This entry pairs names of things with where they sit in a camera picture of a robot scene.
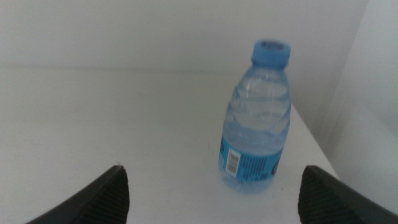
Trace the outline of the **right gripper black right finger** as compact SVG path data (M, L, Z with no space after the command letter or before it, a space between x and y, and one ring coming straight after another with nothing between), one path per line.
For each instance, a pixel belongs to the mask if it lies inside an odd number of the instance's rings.
M306 166L298 196L302 223L397 224L397 215L318 166Z

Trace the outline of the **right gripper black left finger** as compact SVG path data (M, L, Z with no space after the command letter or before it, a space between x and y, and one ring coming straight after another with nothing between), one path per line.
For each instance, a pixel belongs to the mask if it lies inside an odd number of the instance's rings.
M61 204L30 222L125 224L129 206L127 172L122 165L116 165Z

